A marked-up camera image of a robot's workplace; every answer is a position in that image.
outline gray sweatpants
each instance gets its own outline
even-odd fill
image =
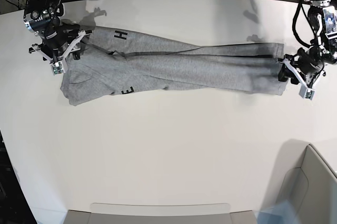
[[[71,105],[104,95],[205,87],[281,95],[283,44],[198,47],[137,32],[96,27],[81,60],[68,59],[61,90]]]

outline white table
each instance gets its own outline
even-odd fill
[[[106,15],[94,18],[98,7]],[[196,45],[280,42],[295,53],[295,9],[272,0],[94,0],[66,4],[65,18]],[[306,145],[337,136],[333,66],[314,101],[289,84],[283,96],[158,90],[70,106],[62,76],[28,54],[41,40],[22,16],[0,16],[0,129],[43,224],[95,202],[267,208]],[[298,32],[312,38],[302,15]]]

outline gray fabric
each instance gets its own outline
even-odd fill
[[[283,44],[198,47],[104,27],[83,42],[81,60],[68,59],[61,86],[71,105],[127,91],[214,87],[281,95],[286,87],[277,80]]]

